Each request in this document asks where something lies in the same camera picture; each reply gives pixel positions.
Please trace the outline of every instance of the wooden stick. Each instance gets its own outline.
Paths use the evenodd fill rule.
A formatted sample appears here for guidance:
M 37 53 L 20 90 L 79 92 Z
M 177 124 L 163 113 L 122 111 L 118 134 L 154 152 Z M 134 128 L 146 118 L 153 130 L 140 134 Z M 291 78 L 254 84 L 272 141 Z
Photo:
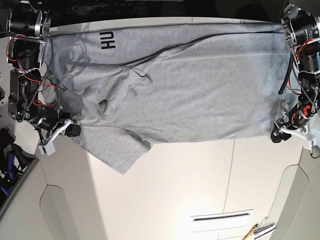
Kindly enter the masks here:
M 254 226 L 251 228 L 251 230 L 248 232 L 248 234 L 245 235 L 245 237 L 244 237 L 242 240 L 247 240 L 247 239 L 251 236 L 251 234 L 254 233 L 254 231 L 257 229 L 257 227 L 258 227 L 258 224 L 254 225 Z

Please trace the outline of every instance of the air vent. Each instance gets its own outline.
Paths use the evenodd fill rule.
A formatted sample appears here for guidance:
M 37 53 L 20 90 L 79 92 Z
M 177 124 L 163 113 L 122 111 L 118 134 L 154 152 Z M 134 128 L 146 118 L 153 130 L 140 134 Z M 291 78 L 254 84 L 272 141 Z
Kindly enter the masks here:
M 246 227 L 250 222 L 253 212 L 253 210 L 247 210 L 215 215 L 192 216 L 192 232 Z

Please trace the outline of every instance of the black cable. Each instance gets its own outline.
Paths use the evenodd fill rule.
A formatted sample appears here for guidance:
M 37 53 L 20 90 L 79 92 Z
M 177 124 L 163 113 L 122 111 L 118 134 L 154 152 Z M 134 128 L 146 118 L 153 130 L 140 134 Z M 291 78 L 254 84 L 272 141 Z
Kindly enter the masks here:
M 311 152 L 310 152 L 310 156 L 311 156 L 313 159 L 320 158 L 320 155 L 319 155 L 319 156 L 312 156 L 312 153 L 311 153 Z
M 20 64 L 21 64 L 22 69 L 24 70 L 25 75 L 26 75 L 27 77 L 37 80 L 37 77 L 35 77 L 35 75 L 33 75 L 32 72 L 28 71 L 28 69 L 26 68 L 26 66 L 25 66 L 25 64 L 23 63 L 23 61 L 20 61 Z M 42 81 L 44 78 L 47 79 L 47 80 L 49 80 L 49 81 L 50 81 L 52 84 L 54 84 L 55 86 L 57 86 L 57 85 L 56 85 L 53 81 L 51 81 L 51 79 L 48 78 L 47 76 L 46 76 L 46 77 L 45 77 L 45 76 L 40 76 L 40 81 Z
M 315 103 L 311 100 L 311 98 L 309 97 L 309 95 L 307 94 L 306 90 L 304 89 L 304 87 L 301 85 L 301 82 L 299 81 L 298 79 L 298 76 L 296 74 L 296 71 L 295 71 L 295 68 L 294 68 L 294 56 L 291 54 L 291 60 L 290 60 L 290 63 L 291 63 L 291 68 L 292 68 L 292 72 L 293 72 L 293 75 L 297 81 L 297 83 L 299 84 L 299 87 L 301 88 L 302 92 L 304 93 L 304 95 L 306 96 L 306 98 L 309 100 L 309 102 L 312 104 L 312 106 L 314 107 L 314 110 L 318 110 Z
M 28 106 L 26 107 L 26 110 L 25 110 L 26 112 L 28 112 L 29 108 L 30 108 L 31 105 L 33 104 L 33 102 L 34 102 L 34 100 L 35 100 L 35 98 L 36 98 L 36 95 L 37 95 L 38 91 L 40 90 L 41 85 L 44 83 L 46 77 L 47 77 L 48 74 L 49 74 L 49 71 L 50 71 L 52 62 L 53 62 L 53 60 L 54 60 L 54 43 L 53 43 L 52 38 L 51 38 L 50 35 L 48 35 L 48 38 L 49 38 L 49 41 L 50 41 L 50 43 L 51 43 L 51 58 L 50 58 L 50 62 L 49 62 L 49 65 L 48 65 L 47 68 L 46 68 L 46 71 L 45 71 L 45 74 L 44 74 L 44 76 L 43 76 L 43 79 L 41 80 L 41 83 L 39 84 L 39 86 L 38 86 L 37 89 L 35 90 L 35 93 L 33 94 L 33 97 L 32 97 L 32 99 L 31 99 L 31 102 L 29 102 Z
M 46 90 L 48 87 L 49 87 L 49 86 L 44 86 L 44 87 L 42 88 L 42 90 L 38 91 L 38 93 L 42 93 L 42 92 L 43 92 L 44 90 Z
M 283 80 L 283 83 L 278 91 L 278 94 L 279 95 L 282 95 L 285 91 L 285 88 L 288 84 L 288 81 L 289 81 L 289 78 L 290 78 L 290 74 L 291 74 L 291 70 L 292 70 L 292 66 L 291 66 L 291 61 L 292 61 L 292 58 L 290 57 L 289 59 L 289 64 L 288 64 L 288 68 L 286 70 L 286 73 L 285 73 L 285 77 L 284 77 L 284 80 Z
M 294 91 L 300 91 L 300 92 L 301 92 L 301 90 L 298 89 L 298 88 L 293 88 L 292 90 L 294 90 Z
M 20 63 L 21 63 L 21 65 L 22 65 L 22 69 L 24 70 L 24 72 L 28 72 L 28 74 L 30 74 L 31 75 L 31 78 L 33 78 L 33 79 L 35 79 L 36 80 L 36 77 L 32 74 L 32 72 L 29 72 L 28 71 L 28 69 L 26 68 L 26 66 L 24 65 L 24 63 L 22 62 L 22 61 L 20 61 Z M 40 80 L 43 80 L 43 78 L 45 78 L 45 79 L 47 79 L 47 80 L 49 80 L 49 82 L 50 83 L 52 83 L 54 86 L 55 86 L 55 88 L 57 89 L 57 94 L 58 94 L 58 88 L 60 88 L 61 90 L 64 90 L 64 91 L 66 91 L 66 89 L 64 89 L 64 88 L 62 88 L 61 86 L 59 86 L 58 84 L 56 84 L 55 82 L 53 82 L 49 77 L 45 77 L 45 76 L 40 76 Z

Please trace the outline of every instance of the white bracket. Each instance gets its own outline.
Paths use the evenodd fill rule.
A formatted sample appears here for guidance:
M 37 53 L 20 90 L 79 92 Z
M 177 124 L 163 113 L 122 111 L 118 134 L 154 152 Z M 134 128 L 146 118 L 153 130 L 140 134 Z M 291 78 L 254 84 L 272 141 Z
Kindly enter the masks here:
M 302 134 L 301 132 L 299 132 L 297 130 L 289 130 L 289 129 L 286 128 L 286 126 L 282 126 L 279 129 L 279 132 L 280 133 L 291 134 L 291 135 L 297 136 L 297 137 L 299 137 L 301 139 L 304 139 L 306 141 L 306 144 L 304 145 L 304 148 L 310 150 L 311 153 L 312 153 L 313 146 L 317 145 L 316 137 L 314 135 L 312 135 L 311 133 L 309 133 L 309 132 L 307 134 Z
M 51 137 L 48 140 L 46 140 L 46 143 L 44 145 L 39 144 L 38 147 L 41 155 L 46 154 L 47 156 L 50 156 L 56 151 L 54 146 L 54 140 L 59 136 L 60 133 L 66 130 L 67 127 L 72 123 L 73 121 L 71 119 L 65 119 L 64 124 L 55 130 L 55 132 L 51 135 Z

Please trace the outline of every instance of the gray t-shirt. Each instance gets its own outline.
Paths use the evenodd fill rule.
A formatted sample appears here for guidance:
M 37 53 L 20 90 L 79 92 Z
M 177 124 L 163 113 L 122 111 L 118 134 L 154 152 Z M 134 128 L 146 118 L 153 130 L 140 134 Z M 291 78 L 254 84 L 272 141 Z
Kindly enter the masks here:
M 60 104 L 81 123 L 76 142 L 122 174 L 154 143 L 269 135 L 290 56 L 273 23 L 133 27 L 53 45 Z

